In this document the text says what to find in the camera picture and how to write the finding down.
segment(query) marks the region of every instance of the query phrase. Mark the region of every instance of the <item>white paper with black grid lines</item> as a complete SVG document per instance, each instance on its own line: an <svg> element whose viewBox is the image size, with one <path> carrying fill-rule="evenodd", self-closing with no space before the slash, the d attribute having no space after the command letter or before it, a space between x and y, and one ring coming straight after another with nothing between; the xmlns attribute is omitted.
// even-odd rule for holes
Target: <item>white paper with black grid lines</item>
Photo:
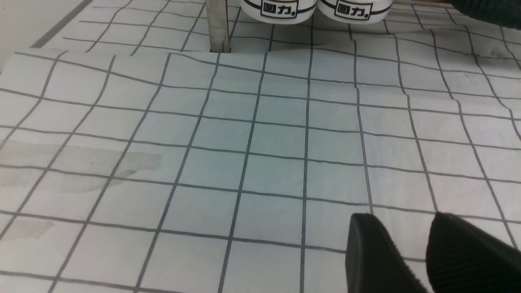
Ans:
<svg viewBox="0 0 521 293"><path fill-rule="evenodd" d="M128 1L77 19L100 3ZM127 8L180 5L166 4ZM205 21L186 5L172 10L198 13L186 27ZM236 22L256 37L232 46L252 54L145 54L207 43L151 22L87 38L99 23L73 21L47 47L91 53L15 54L0 76L0 291L344 293L355 212L382 220L424 284L435 211L519 247L520 35L411 11L366 34L316 29L320 14L313 31Z"/></svg>

